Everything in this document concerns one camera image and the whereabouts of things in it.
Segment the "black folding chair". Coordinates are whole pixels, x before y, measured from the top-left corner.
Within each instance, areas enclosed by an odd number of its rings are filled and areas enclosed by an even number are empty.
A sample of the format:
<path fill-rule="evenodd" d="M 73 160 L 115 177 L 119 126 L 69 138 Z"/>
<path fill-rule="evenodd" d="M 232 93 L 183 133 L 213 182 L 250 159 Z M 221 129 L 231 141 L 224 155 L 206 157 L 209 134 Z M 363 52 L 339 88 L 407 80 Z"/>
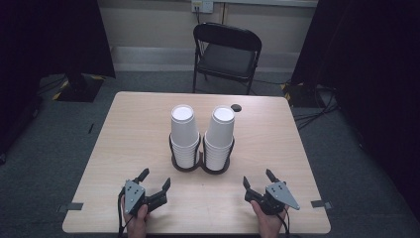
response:
<path fill-rule="evenodd" d="M 263 44 L 252 31 L 219 23 L 201 23 L 194 27 L 195 42 L 193 85 L 197 74 L 245 83 L 249 94 L 258 67 Z"/>

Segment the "black stand base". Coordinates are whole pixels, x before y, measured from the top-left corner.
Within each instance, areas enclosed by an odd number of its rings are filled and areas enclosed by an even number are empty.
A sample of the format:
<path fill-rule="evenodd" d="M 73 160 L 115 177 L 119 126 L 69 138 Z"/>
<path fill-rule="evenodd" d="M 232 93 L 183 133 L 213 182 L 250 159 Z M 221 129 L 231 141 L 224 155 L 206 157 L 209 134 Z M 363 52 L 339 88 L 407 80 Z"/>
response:
<path fill-rule="evenodd" d="M 280 86 L 284 98 L 293 108 L 325 108 L 326 105 L 316 89 L 307 88 L 303 84 L 284 83 Z"/>
<path fill-rule="evenodd" d="M 93 102 L 105 78 L 92 74 L 65 75 L 65 82 L 52 97 L 55 101 Z"/>

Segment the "stack of white paper cups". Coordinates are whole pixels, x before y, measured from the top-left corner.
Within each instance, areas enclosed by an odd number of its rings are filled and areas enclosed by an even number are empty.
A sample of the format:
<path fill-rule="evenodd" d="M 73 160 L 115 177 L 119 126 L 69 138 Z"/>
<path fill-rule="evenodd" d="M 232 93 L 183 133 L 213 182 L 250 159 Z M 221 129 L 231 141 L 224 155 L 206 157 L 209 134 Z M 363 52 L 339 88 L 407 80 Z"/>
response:
<path fill-rule="evenodd" d="M 191 169 L 197 164 L 200 143 L 193 108 L 179 104 L 171 111 L 170 145 L 176 164 L 182 169 Z"/>
<path fill-rule="evenodd" d="M 211 171 L 225 167 L 234 142 L 235 113 L 226 105 L 216 106 L 204 137 L 205 165 Z"/>

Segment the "black wire cup holder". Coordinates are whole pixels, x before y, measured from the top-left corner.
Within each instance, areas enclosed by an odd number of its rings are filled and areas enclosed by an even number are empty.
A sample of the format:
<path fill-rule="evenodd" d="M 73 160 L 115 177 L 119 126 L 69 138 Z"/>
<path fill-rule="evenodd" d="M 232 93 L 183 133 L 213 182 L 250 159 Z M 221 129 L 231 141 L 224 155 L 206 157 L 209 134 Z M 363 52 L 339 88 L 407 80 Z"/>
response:
<path fill-rule="evenodd" d="M 187 173 L 201 168 L 207 174 L 223 174 L 230 166 L 230 156 L 235 145 L 235 140 L 229 147 L 217 154 L 210 147 L 205 137 L 198 135 L 197 140 L 186 148 L 178 147 L 172 138 L 169 138 L 172 165 L 181 172 Z"/>

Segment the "grey tape strip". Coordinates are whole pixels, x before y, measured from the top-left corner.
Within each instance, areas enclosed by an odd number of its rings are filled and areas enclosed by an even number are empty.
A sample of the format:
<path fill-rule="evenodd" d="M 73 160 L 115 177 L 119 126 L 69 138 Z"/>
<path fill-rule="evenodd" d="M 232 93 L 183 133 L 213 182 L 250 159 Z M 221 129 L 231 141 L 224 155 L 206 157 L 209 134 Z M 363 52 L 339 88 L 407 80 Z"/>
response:
<path fill-rule="evenodd" d="M 312 200 L 311 205 L 313 208 L 324 207 L 326 210 L 333 208 L 333 204 L 330 201 L 323 200 Z"/>
<path fill-rule="evenodd" d="M 66 212 L 68 212 L 69 210 L 81 210 L 81 209 L 82 209 L 82 207 L 83 207 L 83 203 L 82 203 L 82 202 L 71 202 L 71 203 L 68 203 L 68 204 L 63 204 L 63 205 L 61 205 L 61 206 L 57 209 L 57 211 L 58 211 L 59 213 L 66 213 Z"/>

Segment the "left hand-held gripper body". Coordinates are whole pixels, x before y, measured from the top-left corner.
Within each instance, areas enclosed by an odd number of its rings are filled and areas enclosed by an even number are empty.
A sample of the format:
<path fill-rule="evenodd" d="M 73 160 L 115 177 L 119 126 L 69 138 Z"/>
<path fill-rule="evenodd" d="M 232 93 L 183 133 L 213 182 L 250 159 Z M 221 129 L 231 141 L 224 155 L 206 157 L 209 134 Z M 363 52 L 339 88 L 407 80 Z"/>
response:
<path fill-rule="evenodd" d="M 147 195 L 146 189 L 142 183 L 136 184 L 132 180 L 127 180 L 122 188 L 121 198 L 124 205 L 120 206 L 120 212 L 123 214 L 137 215 L 139 208 L 146 204 L 148 212 L 152 212 L 167 203 L 166 195 L 159 195 L 158 192 Z"/>

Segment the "dark curtain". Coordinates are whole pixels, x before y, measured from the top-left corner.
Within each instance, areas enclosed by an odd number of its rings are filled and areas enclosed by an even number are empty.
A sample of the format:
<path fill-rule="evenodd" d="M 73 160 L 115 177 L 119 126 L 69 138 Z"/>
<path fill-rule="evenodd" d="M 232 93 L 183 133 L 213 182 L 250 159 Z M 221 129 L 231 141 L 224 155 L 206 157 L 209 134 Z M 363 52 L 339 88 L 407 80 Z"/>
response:
<path fill-rule="evenodd" d="M 335 88 L 420 218 L 420 0 L 318 0 L 291 81 Z"/>
<path fill-rule="evenodd" d="M 50 74 L 113 77 L 98 0 L 0 0 L 0 158 L 41 104 Z"/>

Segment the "person's left hand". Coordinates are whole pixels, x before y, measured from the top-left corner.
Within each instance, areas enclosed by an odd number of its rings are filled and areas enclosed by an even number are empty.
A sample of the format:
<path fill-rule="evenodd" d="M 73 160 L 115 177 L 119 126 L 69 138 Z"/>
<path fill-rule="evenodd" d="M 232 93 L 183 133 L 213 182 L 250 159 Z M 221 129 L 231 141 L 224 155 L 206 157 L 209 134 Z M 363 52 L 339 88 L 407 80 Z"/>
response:
<path fill-rule="evenodd" d="M 124 214 L 128 238 L 146 238 L 148 218 L 148 206 L 146 204 L 139 208 L 136 216 Z"/>

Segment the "person's right hand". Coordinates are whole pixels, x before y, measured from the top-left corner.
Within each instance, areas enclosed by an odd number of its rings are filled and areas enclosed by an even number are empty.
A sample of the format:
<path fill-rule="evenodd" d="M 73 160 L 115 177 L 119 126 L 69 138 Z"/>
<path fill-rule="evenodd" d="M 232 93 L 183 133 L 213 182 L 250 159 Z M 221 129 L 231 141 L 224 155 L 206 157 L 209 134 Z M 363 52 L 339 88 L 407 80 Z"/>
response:
<path fill-rule="evenodd" d="M 286 216 L 288 207 L 285 206 L 283 211 L 277 215 L 266 215 L 256 201 L 252 200 L 251 206 L 257 216 L 260 236 L 262 238 L 278 238 L 280 229 L 283 226 L 282 220 Z"/>

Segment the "white wall outlet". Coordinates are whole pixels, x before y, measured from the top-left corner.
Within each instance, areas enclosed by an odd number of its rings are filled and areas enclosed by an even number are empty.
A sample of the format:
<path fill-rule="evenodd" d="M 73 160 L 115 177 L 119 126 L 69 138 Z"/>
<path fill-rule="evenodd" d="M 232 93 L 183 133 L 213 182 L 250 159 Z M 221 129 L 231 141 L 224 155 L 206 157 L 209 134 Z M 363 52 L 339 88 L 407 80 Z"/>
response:
<path fill-rule="evenodd" d="M 191 0 L 191 11 L 193 13 L 212 14 L 214 3 L 208 0 Z"/>

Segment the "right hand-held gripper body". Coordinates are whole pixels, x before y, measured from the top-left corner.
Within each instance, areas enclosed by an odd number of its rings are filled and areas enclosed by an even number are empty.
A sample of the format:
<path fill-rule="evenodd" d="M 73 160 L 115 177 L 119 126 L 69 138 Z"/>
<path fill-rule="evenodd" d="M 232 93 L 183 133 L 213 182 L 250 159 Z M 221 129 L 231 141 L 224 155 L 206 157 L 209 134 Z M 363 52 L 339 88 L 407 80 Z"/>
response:
<path fill-rule="evenodd" d="M 285 206 L 292 207 L 295 210 L 300 209 L 300 205 L 282 181 L 267 185 L 265 194 L 260 194 L 253 189 L 251 193 L 245 193 L 245 201 L 251 202 L 252 200 L 260 205 L 266 215 L 276 215 Z"/>

